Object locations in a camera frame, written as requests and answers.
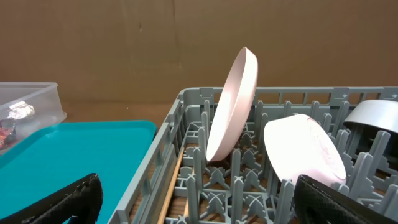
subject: cardboard wall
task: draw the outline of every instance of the cardboard wall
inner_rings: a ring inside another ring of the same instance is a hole
[[[0,1],[0,81],[67,100],[170,102],[244,46],[258,86],[398,85],[398,1]]]

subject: gray bowl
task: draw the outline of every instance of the gray bowl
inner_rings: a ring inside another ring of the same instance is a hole
[[[366,100],[361,102],[344,121],[366,124],[398,133],[398,102],[389,100]]]

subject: wooden stick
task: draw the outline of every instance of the wooden stick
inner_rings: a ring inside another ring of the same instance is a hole
[[[178,155],[178,161],[177,161],[177,163],[175,165],[175,169],[174,169],[174,173],[173,173],[173,176],[172,176],[172,180],[170,181],[169,189],[167,190],[165,202],[164,202],[162,210],[160,212],[160,216],[159,216],[159,219],[157,221],[157,224],[163,224],[164,223],[164,219],[166,218],[167,209],[169,208],[169,204],[170,204],[170,201],[172,199],[174,186],[175,186],[175,183],[176,183],[177,177],[178,177],[178,172],[180,171],[182,157],[184,155],[184,149],[185,148],[182,148],[181,151],[180,151],[180,154]]]
[[[185,209],[184,209],[184,216],[188,216],[189,211],[188,211],[188,197],[187,201],[185,202]]]

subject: aluminum foil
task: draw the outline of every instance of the aluminum foil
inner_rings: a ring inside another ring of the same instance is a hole
[[[35,109],[32,105],[25,103],[25,101],[20,101],[10,106],[7,118],[20,120],[20,119],[30,118],[34,114],[35,114]]]

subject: bowl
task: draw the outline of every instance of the bowl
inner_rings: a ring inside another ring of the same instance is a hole
[[[242,48],[217,105],[207,145],[207,161],[224,159],[238,141],[256,92],[257,67],[256,56],[248,48]]]
[[[398,133],[398,102],[390,100],[362,101],[344,120],[344,125],[348,128],[353,123],[366,124]]]
[[[345,183],[346,171],[327,133],[305,114],[270,121],[264,128],[267,155],[279,180],[307,175],[327,186]]]

